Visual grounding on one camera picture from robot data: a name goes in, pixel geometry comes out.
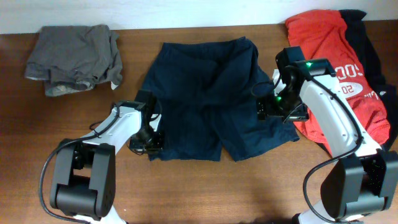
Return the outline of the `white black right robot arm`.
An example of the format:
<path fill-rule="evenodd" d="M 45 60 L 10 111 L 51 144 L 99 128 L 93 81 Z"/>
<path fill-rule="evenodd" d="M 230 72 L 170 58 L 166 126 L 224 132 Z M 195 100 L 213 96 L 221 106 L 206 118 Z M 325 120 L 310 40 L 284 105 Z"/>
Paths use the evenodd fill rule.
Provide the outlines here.
<path fill-rule="evenodd" d="M 306 60 L 300 47 L 280 51 L 279 76 L 271 93 L 257 96 L 260 120 L 307 121 L 313 114 L 330 147 L 331 159 L 303 180 L 308 210 L 292 223 L 361 223 L 388 210 L 397 188 L 397 153 L 384 151 L 368 134 L 344 97 L 335 69 L 325 59 Z"/>

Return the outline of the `navy blue shorts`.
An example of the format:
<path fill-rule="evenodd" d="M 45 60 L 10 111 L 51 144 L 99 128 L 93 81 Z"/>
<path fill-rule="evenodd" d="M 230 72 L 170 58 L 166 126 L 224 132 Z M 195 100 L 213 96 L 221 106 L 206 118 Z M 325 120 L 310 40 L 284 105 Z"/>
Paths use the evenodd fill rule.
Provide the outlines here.
<path fill-rule="evenodd" d="M 256 96 L 270 90 L 258 49 L 245 37 L 201 44 L 164 43 L 142 88 L 157 98 L 164 148 L 150 160 L 234 161 L 299 139 L 280 118 L 261 121 Z"/>

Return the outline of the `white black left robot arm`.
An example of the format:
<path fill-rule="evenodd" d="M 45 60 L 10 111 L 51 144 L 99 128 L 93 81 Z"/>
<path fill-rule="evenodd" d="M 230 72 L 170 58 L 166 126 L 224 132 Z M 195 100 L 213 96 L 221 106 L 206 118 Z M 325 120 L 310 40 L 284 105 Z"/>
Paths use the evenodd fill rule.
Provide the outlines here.
<path fill-rule="evenodd" d="M 119 101 L 109 116 L 93 124 L 90 133 L 64 139 L 49 155 L 55 159 L 51 216 L 76 223 L 124 223 L 113 203 L 116 194 L 116 154 L 123 146 L 137 155 L 163 150 L 157 98 L 139 90 L 133 101 Z"/>

